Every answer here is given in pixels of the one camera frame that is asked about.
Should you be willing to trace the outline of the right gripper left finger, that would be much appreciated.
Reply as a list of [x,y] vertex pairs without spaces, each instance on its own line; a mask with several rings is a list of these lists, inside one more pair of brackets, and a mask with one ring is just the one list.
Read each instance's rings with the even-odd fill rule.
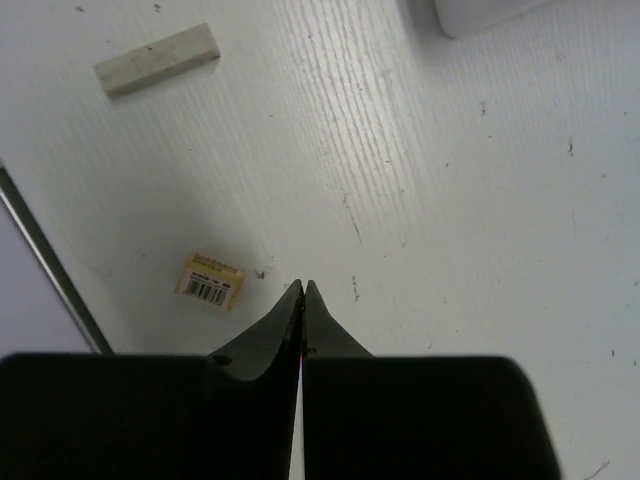
[[285,479],[304,293],[205,356],[16,353],[1,362],[5,479]]

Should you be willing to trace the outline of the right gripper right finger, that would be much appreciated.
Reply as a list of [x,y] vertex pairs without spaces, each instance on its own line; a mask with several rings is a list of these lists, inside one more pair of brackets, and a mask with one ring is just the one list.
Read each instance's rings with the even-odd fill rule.
[[309,479],[557,479],[535,391],[501,356],[379,357],[305,294]]

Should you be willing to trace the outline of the grey stick eraser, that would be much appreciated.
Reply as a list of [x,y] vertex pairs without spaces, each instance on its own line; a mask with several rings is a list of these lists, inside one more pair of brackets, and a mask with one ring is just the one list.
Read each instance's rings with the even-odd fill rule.
[[206,23],[98,63],[105,93],[116,98],[154,86],[221,57]]

